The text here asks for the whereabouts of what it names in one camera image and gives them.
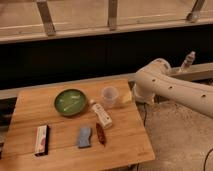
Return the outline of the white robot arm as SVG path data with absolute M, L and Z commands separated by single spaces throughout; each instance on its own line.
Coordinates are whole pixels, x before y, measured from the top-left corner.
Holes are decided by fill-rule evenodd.
M 135 100 L 151 104 L 159 95 L 213 118 L 213 86 L 172 78 L 170 72 L 171 65 L 163 58 L 139 69 L 134 75 Z

